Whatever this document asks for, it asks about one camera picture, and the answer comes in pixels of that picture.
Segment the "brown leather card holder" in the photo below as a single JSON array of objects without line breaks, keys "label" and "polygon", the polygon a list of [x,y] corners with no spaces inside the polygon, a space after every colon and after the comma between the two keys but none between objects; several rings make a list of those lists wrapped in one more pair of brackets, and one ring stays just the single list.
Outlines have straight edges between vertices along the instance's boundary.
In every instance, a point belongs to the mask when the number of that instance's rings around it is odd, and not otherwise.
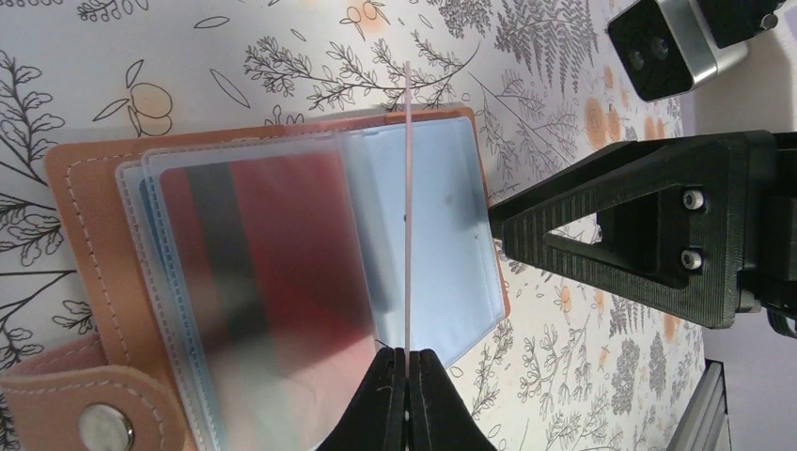
[{"label": "brown leather card holder", "polygon": [[400,113],[300,125],[59,145],[45,160],[98,333],[5,371],[1,390],[25,450],[82,450],[80,416],[109,408],[124,450],[207,450],[193,431],[197,405],[181,399],[171,348],[158,328],[133,240],[117,168],[163,147],[300,137],[398,124]]}]

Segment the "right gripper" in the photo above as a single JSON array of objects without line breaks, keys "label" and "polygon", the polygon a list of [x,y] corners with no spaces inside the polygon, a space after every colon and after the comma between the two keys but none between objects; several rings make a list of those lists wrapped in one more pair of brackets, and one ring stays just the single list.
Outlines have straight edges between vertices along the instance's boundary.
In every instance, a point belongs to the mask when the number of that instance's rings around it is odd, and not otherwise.
[{"label": "right gripper", "polygon": [[616,143],[488,214],[512,260],[707,328],[764,310],[796,337],[795,132]]}]

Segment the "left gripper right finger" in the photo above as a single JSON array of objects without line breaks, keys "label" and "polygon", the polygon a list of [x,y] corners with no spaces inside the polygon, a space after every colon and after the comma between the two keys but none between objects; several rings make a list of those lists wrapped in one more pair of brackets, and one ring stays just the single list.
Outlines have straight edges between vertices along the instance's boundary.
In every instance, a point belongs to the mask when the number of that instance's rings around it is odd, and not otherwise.
[{"label": "left gripper right finger", "polygon": [[483,451],[495,446],[477,426],[433,350],[410,353],[407,448]]}]

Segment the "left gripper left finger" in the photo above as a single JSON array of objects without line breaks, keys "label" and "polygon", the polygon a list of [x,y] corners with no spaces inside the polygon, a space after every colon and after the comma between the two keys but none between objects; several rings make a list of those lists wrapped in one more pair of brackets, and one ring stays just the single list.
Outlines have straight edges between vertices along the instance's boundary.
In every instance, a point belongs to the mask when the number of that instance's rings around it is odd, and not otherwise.
[{"label": "left gripper left finger", "polygon": [[319,451],[389,451],[406,447],[405,352],[382,348]]}]

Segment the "red VIP card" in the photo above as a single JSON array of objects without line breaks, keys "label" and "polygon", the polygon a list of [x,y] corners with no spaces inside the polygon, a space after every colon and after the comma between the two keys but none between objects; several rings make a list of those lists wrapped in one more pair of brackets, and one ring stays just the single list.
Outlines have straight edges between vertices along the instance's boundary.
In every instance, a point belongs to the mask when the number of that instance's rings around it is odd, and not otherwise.
[{"label": "red VIP card", "polygon": [[340,155],[174,167],[157,182],[220,447],[313,448],[375,353]]},{"label": "red VIP card", "polygon": [[405,212],[404,212],[404,361],[405,377],[410,377],[412,346],[412,204],[413,204],[413,114],[412,68],[404,63],[404,114],[405,114]]}]

